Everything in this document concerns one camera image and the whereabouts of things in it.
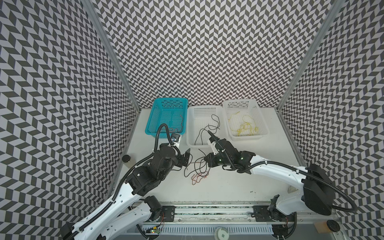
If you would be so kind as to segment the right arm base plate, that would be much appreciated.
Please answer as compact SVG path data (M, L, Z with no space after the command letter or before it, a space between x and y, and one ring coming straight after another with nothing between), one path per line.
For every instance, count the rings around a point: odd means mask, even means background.
M257 205L253 206L253 213L251 215L256 222L273 222L274 220L270 216L268 206Z

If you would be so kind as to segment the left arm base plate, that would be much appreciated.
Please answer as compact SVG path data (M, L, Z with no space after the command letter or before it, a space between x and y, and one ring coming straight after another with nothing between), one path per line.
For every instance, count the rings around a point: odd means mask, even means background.
M173 222L175 219L176 206L162 206L160 212L161 222Z

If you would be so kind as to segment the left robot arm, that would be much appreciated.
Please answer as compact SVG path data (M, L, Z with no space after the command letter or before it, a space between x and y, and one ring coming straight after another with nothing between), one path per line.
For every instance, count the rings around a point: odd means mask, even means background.
M64 240L114 240L146 221L162 221L162 205L147 193L156 188L173 167L186 167L190 151L181 154L181 135L170 133L161 124L153 152L134 164L119 181L114 193L91 214L75 224L66 223L60 234Z

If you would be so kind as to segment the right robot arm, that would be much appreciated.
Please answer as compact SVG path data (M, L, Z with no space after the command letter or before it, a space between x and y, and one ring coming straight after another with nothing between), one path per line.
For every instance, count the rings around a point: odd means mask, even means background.
M318 165L295 167L268 160L253 152L238 151L226 139L219 139L211 131L208 145L212 153L204 160L210 168L222 166L225 171L265 176L289 185L283 194L271 199L267 213L274 221L300 211L329 216L333 210L356 213L355 202L337 188Z

